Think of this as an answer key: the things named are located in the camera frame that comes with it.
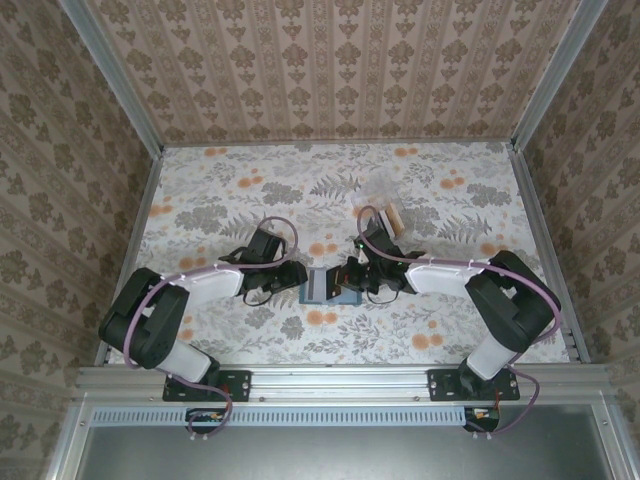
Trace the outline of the clear plastic bag with item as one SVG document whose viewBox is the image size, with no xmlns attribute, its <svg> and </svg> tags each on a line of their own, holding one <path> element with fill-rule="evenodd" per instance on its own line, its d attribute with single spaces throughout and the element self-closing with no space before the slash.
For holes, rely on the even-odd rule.
<svg viewBox="0 0 640 480">
<path fill-rule="evenodd" d="M 405 208 L 396 189 L 395 183 L 388 175 L 374 175 L 364 182 L 362 186 L 351 195 L 350 199 L 352 206 L 356 211 L 356 216 L 360 215 L 360 211 L 363 207 L 371 207 L 371 210 L 367 210 L 362 214 L 362 218 L 359 221 L 363 228 L 366 228 L 370 219 L 374 219 L 381 227 L 383 227 L 378 217 L 378 211 L 384 210 L 386 212 L 388 204 L 394 203 L 405 224 L 406 230 L 404 234 L 406 233 L 408 220 L 406 218 Z"/>
</svg>

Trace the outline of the tan orange credit card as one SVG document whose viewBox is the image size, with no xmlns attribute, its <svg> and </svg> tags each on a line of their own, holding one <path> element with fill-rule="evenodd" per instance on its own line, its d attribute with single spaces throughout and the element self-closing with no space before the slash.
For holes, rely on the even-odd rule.
<svg viewBox="0 0 640 480">
<path fill-rule="evenodd" d="M 402 220 L 400 212 L 394 203 L 389 203 L 386 207 L 386 215 L 393 230 L 395 238 L 401 237 L 405 230 L 405 224 Z"/>
</svg>

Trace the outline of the black connector box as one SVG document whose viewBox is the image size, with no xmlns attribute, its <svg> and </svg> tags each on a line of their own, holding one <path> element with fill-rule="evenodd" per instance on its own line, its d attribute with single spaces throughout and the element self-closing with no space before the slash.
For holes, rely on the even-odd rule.
<svg viewBox="0 0 640 480">
<path fill-rule="evenodd" d="M 185 413 L 185 428 L 190 434 L 210 435 L 224 421 L 226 410 L 224 408 L 192 408 Z"/>
<path fill-rule="evenodd" d="M 463 428 L 471 433 L 494 432 L 500 422 L 498 407 L 465 407 Z"/>
</svg>

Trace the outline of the grey sheet metal panel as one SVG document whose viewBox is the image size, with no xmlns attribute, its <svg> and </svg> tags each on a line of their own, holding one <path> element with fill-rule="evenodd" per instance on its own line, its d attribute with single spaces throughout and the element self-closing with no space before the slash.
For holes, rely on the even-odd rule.
<svg viewBox="0 0 640 480">
<path fill-rule="evenodd" d="M 474 439 L 454 428 L 99 428 L 78 480 L 612 480 L 589 435 Z"/>
</svg>

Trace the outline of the aluminium cross rail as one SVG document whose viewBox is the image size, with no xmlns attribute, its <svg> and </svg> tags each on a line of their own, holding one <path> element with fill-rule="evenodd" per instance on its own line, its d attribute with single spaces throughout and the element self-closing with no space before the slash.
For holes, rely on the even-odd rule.
<svg viewBox="0 0 640 480">
<path fill-rule="evenodd" d="M 249 366 L 250 405 L 409 405 L 431 400 L 428 371 L 435 365 L 409 366 Z M 601 365 L 524 364 L 515 378 L 519 404 L 540 385 L 540 404 L 591 404 L 613 396 Z M 83 368 L 74 399 L 97 404 L 142 405 L 159 402 L 165 376 L 122 365 Z"/>
</svg>

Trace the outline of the aluminium corner post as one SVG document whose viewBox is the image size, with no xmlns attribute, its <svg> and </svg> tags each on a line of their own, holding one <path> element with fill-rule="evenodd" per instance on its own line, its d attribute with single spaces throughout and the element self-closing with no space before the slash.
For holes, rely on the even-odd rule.
<svg viewBox="0 0 640 480">
<path fill-rule="evenodd" d="M 581 0 L 511 137 L 515 151 L 531 140 L 599 17 L 607 0 Z"/>
<path fill-rule="evenodd" d="M 60 0 L 60 3 L 151 159 L 158 160 L 162 156 L 164 142 L 136 94 L 124 63 L 117 58 L 104 29 L 84 0 Z"/>
</svg>

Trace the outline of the floral patterned table mat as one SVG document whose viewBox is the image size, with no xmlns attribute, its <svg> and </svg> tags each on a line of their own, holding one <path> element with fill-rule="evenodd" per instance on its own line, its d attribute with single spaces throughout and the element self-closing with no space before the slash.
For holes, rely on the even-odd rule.
<svg viewBox="0 0 640 480">
<path fill-rule="evenodd" d="M 137 257 L 161 273 L 246 245 L 264 217 L 298 241 L 305 265 L 337 266 L 354 252 L 350 197 L 377 174 L 404 205 L 404 252 L 482 261 L 510 250 L 541 267 L 502 142 L 179 147 L 163 158 Z M 382 290 L 358 306 L 303 305 L 292 289 L 190 308 L 179 336 L 226 364 L 456 364 L 486 332 L 453 296 Z"/>
</svg>

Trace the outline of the aluminium side rail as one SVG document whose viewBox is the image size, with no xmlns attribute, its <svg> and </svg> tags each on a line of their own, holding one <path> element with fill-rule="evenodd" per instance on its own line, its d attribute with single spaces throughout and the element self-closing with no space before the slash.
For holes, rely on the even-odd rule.
<svg viewBox="0 0 640 480">
<path fill-rule="evenodd" d="M 163 160 L 163 151 L 161 151 L 160 154 L 156 156 L 152 161 L 149 176 L 145 184 L 141 203 L 131 232 L 131 238 L 128 243 L 120 275 L 116 283 L 113 299 L 116 299 L 118 297 L 129 276 L 135 270 L 135 265 L 144 235 L 147 219 L 151 211 L 156 189 L 159 184 L 159 178 L 163 167 Z"/>
<path fill-rule="evenodd" d="M 521 151 L 516 150 L 510 143 L 507 143 L 506 146 L 546 284 L 561 303 L 562 320 L 559 330 L 567 347 L 569 359 L 571 362 L 590 364 L 591 358 L 586 342 L 581 332 L 525 157 Z"/>
</svg>

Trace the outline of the blue folding card holder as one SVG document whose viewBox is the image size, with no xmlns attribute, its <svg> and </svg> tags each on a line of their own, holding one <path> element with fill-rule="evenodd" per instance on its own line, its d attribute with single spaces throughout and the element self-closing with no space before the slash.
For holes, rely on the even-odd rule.
<svg viewBox="0 0 640 480">
<path fill-rule="evenodd" d="M 343 287 L 343 292 L 338 297 L 330 297 L 329 296 L 329 282 L 334 280 L 337 283 L 336 274 L 338 272 L 339 266 L 332 268 L 310 268 L 307 271 L 307 276 L 309 280 L 309 271 L 311 269 L 325 269 L 326 270 L 326 289 L 327 289 L 327 299 L 320 302 L 311 302 L 307 300 L 307 285 L 308 281 L 300 287 L 299 292 L 299 303 L 306 305 L 354 305 L 358 306 L 362 303 L 362 294 L 360 292 L 347 289 Z"/>
</svg>

